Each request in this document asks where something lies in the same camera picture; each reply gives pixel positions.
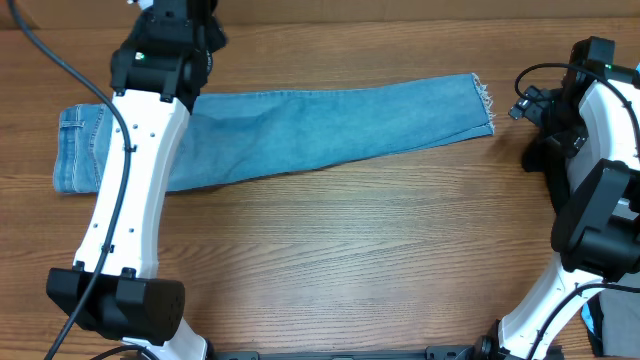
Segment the black garment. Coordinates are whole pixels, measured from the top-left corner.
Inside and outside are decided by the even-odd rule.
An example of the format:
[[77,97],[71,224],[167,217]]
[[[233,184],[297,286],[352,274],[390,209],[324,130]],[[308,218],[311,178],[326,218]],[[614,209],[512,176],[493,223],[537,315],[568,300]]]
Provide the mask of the black garment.
[[525,172],[542,172],[553,209],[558,214],[570,197],[565,159],[561,143],[547,128],[542,128],[528,144],[521,166]]

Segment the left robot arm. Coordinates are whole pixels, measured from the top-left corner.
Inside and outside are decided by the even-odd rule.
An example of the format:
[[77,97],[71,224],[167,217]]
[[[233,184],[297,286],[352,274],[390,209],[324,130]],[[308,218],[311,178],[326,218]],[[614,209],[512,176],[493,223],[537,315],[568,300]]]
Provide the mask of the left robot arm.
[[211,359],[184,319],[185,288],[158,277],[168,178],[193,107],[226,45],[208,0],[151,1],[111,59],[114,121],[90,226],[46,292],[68,324],[141,359]]

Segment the grey trousers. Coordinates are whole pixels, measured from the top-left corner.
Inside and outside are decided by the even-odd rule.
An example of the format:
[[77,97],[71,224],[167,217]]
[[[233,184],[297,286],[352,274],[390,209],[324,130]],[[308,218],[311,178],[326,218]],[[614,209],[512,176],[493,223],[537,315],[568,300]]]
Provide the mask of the grey trousers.
[[599,294],[602,342],[608,356],[639,357],[639,295],[614,290]]

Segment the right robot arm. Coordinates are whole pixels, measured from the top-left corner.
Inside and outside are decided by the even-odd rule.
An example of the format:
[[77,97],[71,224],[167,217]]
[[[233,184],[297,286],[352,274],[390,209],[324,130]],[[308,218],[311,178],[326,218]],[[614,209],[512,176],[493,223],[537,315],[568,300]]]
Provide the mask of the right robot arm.
[[429,347],[428,359],[560,359],[552,342],[583,306],[639,270],[639,72],[615,43],[575,43],[557,89],[529,86],[510,109],[540,132],[522,156],[545,175],[556,218],[553,254],[534,286],[473,346]]

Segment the light blue denim jeans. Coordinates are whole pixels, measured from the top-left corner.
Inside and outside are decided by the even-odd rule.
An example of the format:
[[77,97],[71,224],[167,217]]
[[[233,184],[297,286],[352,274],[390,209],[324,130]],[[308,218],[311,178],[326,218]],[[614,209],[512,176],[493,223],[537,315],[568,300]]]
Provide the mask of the light blue denim jeans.
[[[178,99],[126,91],[118,100],[132,146],[160,137],[178,111],[189,120],[171,166],[168,191],[226,185],[494,134],[493,99],[475,73],[347,90],[203,94],[190,113]],[[53,185],[95,193],[117,122],[105,104],[79,104],[59,116]]]

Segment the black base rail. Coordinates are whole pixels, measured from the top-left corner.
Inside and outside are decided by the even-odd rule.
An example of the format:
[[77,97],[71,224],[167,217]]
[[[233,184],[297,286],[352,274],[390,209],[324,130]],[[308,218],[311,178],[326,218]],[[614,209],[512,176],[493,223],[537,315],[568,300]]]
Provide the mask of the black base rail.
[[378,350],[356,352],[302,352],[265,354],[256,351],[219,352],[217,360],[471,360],[488,359],[476,355],[473,345],[428,346],[424,350]]

